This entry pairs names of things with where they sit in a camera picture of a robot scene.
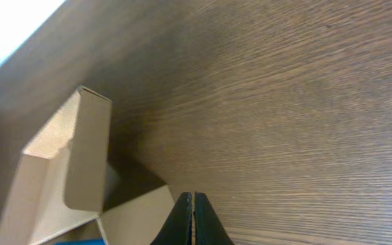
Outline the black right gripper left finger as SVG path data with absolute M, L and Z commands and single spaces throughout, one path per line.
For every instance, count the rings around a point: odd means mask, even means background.
M 192 195 L 183 192 L 151 245 L 191 245 L 192 215 Z

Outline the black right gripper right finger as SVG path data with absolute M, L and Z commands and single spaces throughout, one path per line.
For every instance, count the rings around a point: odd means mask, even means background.
M 195 193 L 194 215 L 196 245 L 234 245 L 205 193 Z

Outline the brown cardboard box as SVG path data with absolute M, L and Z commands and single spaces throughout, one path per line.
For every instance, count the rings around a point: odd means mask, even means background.
M 94 224 L 104 244 L 149 244 L 174 206 L 168 186 L 104 209 L 111 101 L 79 87 L 22 149 L 0 244 L 45 244 Z

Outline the blue plastic case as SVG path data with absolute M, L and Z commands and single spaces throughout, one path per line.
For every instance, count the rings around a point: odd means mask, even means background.
M 55 245 L 105 245 L 103 239 L 57 242 Z

